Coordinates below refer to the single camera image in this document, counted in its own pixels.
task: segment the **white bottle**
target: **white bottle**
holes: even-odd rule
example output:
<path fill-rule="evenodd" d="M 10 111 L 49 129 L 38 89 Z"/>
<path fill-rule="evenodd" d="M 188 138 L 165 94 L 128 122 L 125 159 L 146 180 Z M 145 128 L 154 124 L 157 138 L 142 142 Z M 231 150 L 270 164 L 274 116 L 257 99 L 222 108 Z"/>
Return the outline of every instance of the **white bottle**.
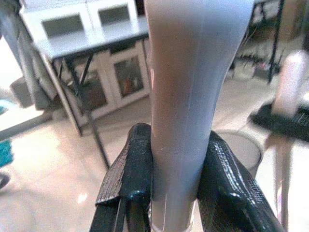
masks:
<path fill-rule="evenodd" d="M 217 98 L 252 8 L 253 0 L 145 0 L 156 232 L 190 230 Z"/>

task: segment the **gray table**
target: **gray table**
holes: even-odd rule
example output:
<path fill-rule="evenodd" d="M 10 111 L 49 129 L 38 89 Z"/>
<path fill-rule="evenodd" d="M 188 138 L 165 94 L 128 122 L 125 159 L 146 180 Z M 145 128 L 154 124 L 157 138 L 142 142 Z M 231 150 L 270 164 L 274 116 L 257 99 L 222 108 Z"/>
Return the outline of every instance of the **gray table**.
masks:
<path fill-rule="evenodd" d="M 119 44 L 131 44 L 137 40 L 143 40 L 146 37 L 148 37 L 147 20 L 146 17 L 142 16 L 137 20 L 122 21 L 101 28 L 77 31 L 34 43 L 34 47 L 39 51 L 43 59 L 71 123 L 74 125 L 78 134 L 82 135 L 81 126 L 76 120 L 70 102 L 68 101 L 63 89 L 66 86 L 61 82 L 62 66 L 60 66 L 59 70 L 56 70 L 54 66 L 54 62 L 59 59 L 66 63 L 72 76 L 75 94 L 81 100 L 82 107 L 88 118 L 88 124 L 92 129 L 103 162 L 107 168 L 109 168 L 110 164 L 106 157 L 104 146 L 98 135 L 91 111 L 87 105 L 82 84 L 94 53 L 112 49 Z M 82 76 L 78 78 L 74 70 L 73 60 L 77 57 L 85 56 L 88 56 L 88 60 Z"/>

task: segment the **gray cloth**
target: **gray cloth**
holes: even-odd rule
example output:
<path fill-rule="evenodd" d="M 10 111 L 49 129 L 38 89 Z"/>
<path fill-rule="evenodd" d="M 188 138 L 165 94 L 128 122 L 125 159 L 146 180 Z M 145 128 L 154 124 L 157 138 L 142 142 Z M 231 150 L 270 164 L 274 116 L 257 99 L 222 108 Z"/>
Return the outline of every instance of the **gray cloth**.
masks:
<path fill-rule="evenodd" d="M 37 109 L 45 109 L 57 91 L 40 55 L 31 45 L 30 35 L 18 14 L 18 5 L 16 0 L 0 0 L 0 31 L 21 67 L 32 102 Z"/>

